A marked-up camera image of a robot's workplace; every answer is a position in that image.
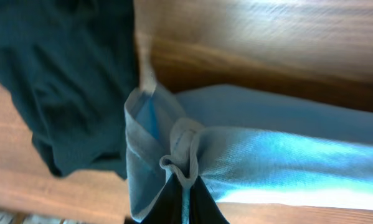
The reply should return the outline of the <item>light blue t-shirt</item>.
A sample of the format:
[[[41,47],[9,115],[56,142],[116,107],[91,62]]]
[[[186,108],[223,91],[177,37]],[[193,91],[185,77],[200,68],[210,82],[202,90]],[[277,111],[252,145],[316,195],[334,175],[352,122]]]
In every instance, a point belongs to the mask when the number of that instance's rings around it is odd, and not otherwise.
[[[373,113],[239,86],[125,103],[131,215],[141,221],[171,176],[198,177],[217,202],[373,210]]]

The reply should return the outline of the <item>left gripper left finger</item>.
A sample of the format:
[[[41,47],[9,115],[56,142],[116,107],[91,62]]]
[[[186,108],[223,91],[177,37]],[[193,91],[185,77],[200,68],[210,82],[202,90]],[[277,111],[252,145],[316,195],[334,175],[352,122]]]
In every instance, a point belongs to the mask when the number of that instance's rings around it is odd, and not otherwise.
[[[141,224],[181,224],[182,185],[172,174]]]

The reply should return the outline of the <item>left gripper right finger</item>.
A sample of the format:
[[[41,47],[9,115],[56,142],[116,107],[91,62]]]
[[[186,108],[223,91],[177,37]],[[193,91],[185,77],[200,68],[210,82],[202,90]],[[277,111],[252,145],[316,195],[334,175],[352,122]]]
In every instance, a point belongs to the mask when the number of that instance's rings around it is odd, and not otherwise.
[[[229,224],[200,176],[190,189],[190,224]]]

